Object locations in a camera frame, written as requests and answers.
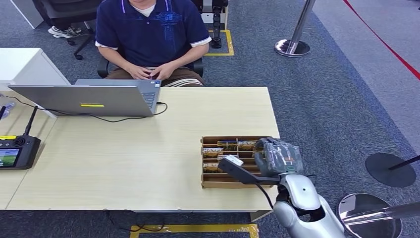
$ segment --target chair armrest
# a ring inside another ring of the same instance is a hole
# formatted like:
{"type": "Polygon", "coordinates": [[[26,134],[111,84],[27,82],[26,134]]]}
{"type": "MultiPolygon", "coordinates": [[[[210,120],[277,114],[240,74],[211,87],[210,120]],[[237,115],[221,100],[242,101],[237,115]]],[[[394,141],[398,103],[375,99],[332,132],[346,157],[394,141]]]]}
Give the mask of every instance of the chair armrest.
{"type": "Polygon", "coordinates": [[[108,65],[109,65],[109,61],[107,59],[105,59],[105,57],[101,56],[101,58],[99,59],[99,63],[98,63],[98,75],[101,78],[106,78],[108,76],[108,65]]]}
{"type": "Polygon", "coordinates": [[[203,66],[203,58],[199,58],[198,60],[193,62],[194,72],[196,72],[200,77],[203,76],[204,66],[203,66]]]}

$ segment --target laptop keyboard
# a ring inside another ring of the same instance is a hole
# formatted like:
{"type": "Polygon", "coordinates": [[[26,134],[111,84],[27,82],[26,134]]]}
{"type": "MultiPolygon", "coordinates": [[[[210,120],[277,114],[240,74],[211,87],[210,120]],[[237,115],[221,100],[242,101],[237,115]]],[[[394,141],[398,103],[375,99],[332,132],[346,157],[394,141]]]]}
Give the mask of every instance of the laptop keyboard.
{"type": "Polygon", "coordinates": [[[147,106],[149,106],[149,108],[152,108],[153,102],[155,101],[156,93],[142,93],[142,95],[147,103],[147,106]]]}

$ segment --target navy blue polo shirt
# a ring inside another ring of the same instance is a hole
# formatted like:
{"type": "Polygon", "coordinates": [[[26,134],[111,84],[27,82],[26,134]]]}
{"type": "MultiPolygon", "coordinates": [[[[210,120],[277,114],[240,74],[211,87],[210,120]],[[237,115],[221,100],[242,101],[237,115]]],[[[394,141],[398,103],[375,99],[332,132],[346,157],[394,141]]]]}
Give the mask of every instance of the navy blue polo shirt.
{"type": "Polygon", "coordinates": [[[176,60],[191,49],[190,44],[208,37],[191,0],[157,0],[149,17],[128,0],[105,0],[98,7],[96,41],[122,48],[125,59],[138,66],[160,66],[176,60]]]}

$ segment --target cardboard divider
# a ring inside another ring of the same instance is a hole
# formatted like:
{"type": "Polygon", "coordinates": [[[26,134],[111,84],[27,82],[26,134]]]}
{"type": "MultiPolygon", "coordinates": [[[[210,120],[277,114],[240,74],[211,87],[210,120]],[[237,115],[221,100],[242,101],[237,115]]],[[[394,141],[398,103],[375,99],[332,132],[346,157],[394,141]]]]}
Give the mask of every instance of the cardboard divider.
{"type": "MultiPolygon", "coordinates": [[[[256,176],[261,176],[260,169],[255,164],[253,151],[240,151],[239,141],[257,141],[268,136],[204,136],[201,139],[202,151],[204,148],[221,148],[218,141],[236,141],[236,150],[223,151],[223,155],[234,155],[244,162],[242,167],[256,176]]],[[[204,158],[202,163],[218,163],[217,158],[204,158]]],[[[227,173],[202,173],[202,186],[208,188],[249,188],[255,187],[253,184],[242,184],[227,173]]]]}

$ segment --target chrome stanchion post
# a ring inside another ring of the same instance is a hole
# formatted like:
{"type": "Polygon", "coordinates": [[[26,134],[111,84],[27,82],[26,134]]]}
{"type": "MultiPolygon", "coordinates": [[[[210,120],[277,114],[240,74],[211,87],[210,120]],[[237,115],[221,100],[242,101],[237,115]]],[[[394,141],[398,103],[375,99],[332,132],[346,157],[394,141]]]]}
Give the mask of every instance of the chrome stanchion post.
{"type": "Polygon", "coordinates": [[[303,27],[306,19],[314,6],[315,0],[306,0],[303,7],[301,16],[299,17],[298,24],[296,25],[295,32],[291,40],[281,40],[274,46],[277,53],[287,57],[302,57],[309,53],[311,50],[309,45],[300,41],[302,36],[303,27]]]}
{"type": "Polygon", "coordinates": [[[338,220],[357,238],[398,238],[401,218],[420,215],[420,202],[392,207],[386,201],[366,193],[344,197],[337,206],[338,220]]]}

